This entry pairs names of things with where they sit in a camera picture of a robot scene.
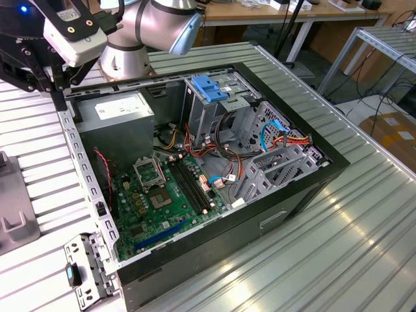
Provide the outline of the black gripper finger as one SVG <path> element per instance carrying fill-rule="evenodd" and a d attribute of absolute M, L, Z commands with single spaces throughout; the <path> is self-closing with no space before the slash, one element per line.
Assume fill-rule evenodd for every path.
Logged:
<path fill-rule="evenodd" d="M 58 60 L 57 52 L 51 47 L 47 48 L 47 55 L 51 61 L 52 77 L 50 77 L 40 64 L 35 50 L 25 42 L 21 42 L 20 46 L 21 53 L 24 55 L 27 65 L 36 79 L 36 89 L 51 97 L 57 111 L 64 111 L 64 73 L 62 64 Z"/>
<path fill-rule="evenodd" d="M 62 79 L 60 82 L 60 85 L 62 87 L 62 91 L 60 92 L 60 110 L 66 111 L 67 105 L 64 99 L 63 91 L 65 89 L 70 88 L 71 85 L 79 85 L 84 80 L 86 75 L 89 73 L 89 71 L 94 67 L 97 60 L 91 60 L 88 61 L 86 64 L 71 67 L 67 66 L 62 74 Z"/>

